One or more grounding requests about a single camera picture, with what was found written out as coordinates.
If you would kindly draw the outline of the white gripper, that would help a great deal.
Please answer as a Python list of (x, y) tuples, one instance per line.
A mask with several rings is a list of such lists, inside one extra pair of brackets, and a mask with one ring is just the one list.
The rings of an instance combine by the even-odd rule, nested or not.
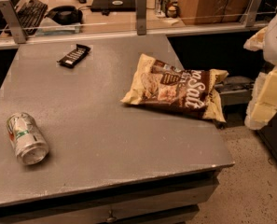
[[(277, 65), (277, 14), (264, 27), (247, 39), (245, 49), (258, 51), (263, 49), (264, 59)], [(260, 72), (252, 91), (252, 100), (246, 110), (244, 124), (251, 130), (260, 130), (277, 113), (277, 66), (270, 72)]]

